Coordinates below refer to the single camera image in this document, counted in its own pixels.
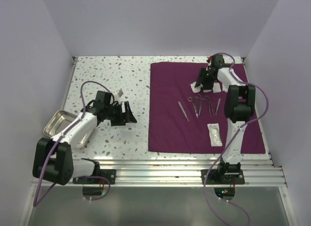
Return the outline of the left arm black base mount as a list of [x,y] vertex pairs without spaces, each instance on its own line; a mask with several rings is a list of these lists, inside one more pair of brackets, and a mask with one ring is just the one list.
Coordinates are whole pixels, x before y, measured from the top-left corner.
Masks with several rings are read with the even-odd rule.
[[100,169],[95,174],[86,177],[76,177],[73,179],[73,184],[82,185],[96,185],[96,184],[108,184],[114,185],[117,176],[117,171],[115,169]]

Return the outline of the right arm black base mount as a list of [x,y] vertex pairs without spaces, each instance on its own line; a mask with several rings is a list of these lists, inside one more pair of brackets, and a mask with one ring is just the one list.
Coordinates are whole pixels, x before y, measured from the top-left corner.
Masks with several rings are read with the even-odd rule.
[[227,172],[220,174],[216,169],[212,169],[208,174],[208,169],[201,170],[201,180],[202,183],[206,185],[243,185],[245,184],[244,174],[242,170],[239,172]]

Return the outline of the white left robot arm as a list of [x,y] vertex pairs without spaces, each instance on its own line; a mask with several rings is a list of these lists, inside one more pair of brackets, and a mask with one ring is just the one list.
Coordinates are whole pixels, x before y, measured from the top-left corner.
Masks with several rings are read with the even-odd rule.
[[88,132],[105,120],[109,120],[111,126],[137,123],[128,101],[110,105],[97,101],[93,106],[87,105],[61,132],[37,142],[33,177],[60,185],[80,177],[89,183],[97,183],[101,178],[99,163],[87,158],[73,160],[71,152]]

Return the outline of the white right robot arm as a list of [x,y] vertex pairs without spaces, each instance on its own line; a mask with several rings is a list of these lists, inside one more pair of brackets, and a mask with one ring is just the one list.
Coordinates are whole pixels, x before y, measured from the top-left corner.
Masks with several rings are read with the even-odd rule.
[[247,123],[255,113],[256,87],[242,81],[232,68],[201,68],[195,84],[202,90],[212,89],[216,81],[227,89],[224,114],[228,122],[226,145],[216,170],[207,174],[209,184],[244,184],[241,149]]

